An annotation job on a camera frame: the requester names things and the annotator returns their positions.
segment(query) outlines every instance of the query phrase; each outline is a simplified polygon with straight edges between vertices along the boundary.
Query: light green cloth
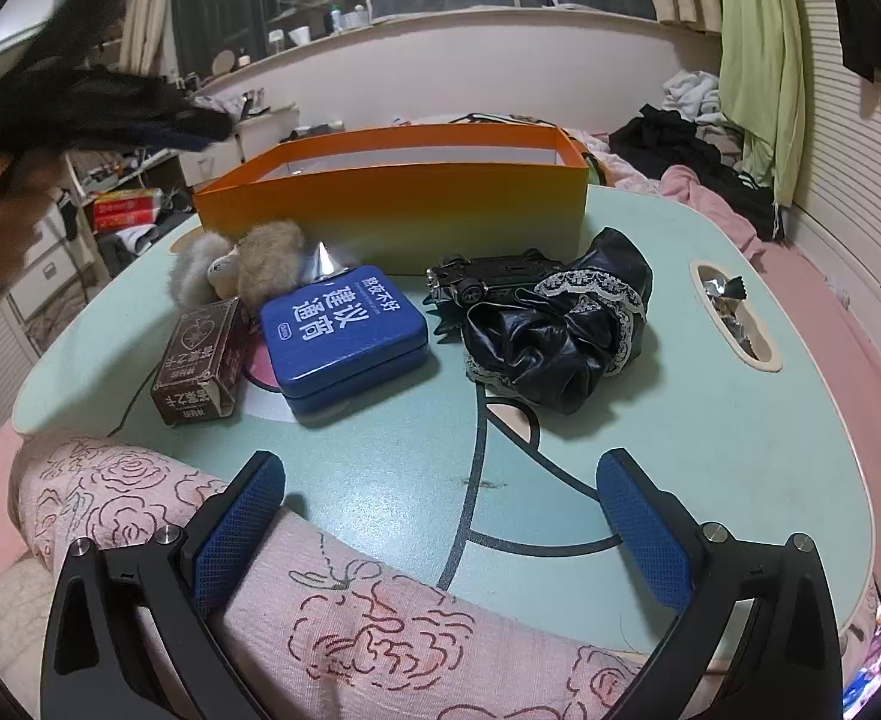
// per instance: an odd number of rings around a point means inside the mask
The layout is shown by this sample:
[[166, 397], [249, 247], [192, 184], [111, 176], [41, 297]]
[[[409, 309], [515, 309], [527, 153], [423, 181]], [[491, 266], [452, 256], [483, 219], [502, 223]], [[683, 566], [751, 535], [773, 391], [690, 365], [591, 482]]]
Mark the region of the light green cloth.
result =
[[722, 0], [721, 110], [743, 127], [744, 170], [794, 199], [804, 150], [804, 65], [796, 0]]

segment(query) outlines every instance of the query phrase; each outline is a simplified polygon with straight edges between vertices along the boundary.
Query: toy car wheel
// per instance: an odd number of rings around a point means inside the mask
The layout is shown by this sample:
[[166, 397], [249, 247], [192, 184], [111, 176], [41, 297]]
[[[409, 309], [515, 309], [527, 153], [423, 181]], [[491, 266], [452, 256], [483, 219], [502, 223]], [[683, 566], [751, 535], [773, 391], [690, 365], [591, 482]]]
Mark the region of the toy car wheel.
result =
[[454, 296], [457, 302], [465, 307], [480, 303], [487, 290], [476, 278], [465, 278], [454, 285]]

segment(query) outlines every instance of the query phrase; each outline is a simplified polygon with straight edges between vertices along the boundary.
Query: light green table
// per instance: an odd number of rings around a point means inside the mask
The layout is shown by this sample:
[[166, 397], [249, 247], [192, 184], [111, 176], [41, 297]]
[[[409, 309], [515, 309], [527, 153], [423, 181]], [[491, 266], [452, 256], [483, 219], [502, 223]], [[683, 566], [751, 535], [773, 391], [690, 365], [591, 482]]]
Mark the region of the light green table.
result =
[[[497, 404], [466, 379], [460, 343], [432, 336], [421, 370], [312, 422], [298, 424], [282, 395], [245, 381], [233, 418], [166, 427], [149, 381], [175, 322], [170, 243], [196, 224], [125, 271], [44, 355], [14, 408], [19, 432], [113, 432], [226, 480], [269, 450], [284, 461], [290, 504], [351, 546], [529, 625], [649, 653], [671, 613], [643, 589], [592, 497], [598, 458], [624, 446], [698, 521], [750, 541], [810, 533], [839, 625], [855, 611], [874, 533], [847, 430], [773, 295], [701, 215], [591, 188], [583, 245], [616, 227], [654, 271], [643, 353], [576, 415], [528, 409], [526, 424], [520, 404]], [[783, 370], [754, 370], [733, 354], [700, 301], [693, 260], [743, 275]], [[396, 281], [419, 305], [422, 279]]]

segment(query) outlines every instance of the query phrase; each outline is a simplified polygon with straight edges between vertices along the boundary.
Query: fluffy plush toy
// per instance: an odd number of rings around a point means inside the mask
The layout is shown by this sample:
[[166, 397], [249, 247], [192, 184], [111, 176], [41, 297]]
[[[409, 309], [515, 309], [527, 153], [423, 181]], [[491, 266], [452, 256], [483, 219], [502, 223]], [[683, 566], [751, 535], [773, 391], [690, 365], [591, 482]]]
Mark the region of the fluffy plush toy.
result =
[[188, 311], [240, 295], [252, 316], [268, 300], [298, 287], [304, 236], [293, 221], [254, 227], [233, 245], [204, 233], [178, 255], [168, 291]]

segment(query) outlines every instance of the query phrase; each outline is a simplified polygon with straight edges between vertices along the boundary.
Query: blue tin box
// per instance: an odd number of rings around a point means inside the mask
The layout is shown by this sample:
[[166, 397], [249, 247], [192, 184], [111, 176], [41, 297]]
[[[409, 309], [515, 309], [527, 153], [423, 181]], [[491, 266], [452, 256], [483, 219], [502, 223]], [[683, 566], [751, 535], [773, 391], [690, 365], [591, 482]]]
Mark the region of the blue tin box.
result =
[[427, 322], [374, 266], [302, 287], [261, 309], [290, 410], [312, 413], [426, 362]]

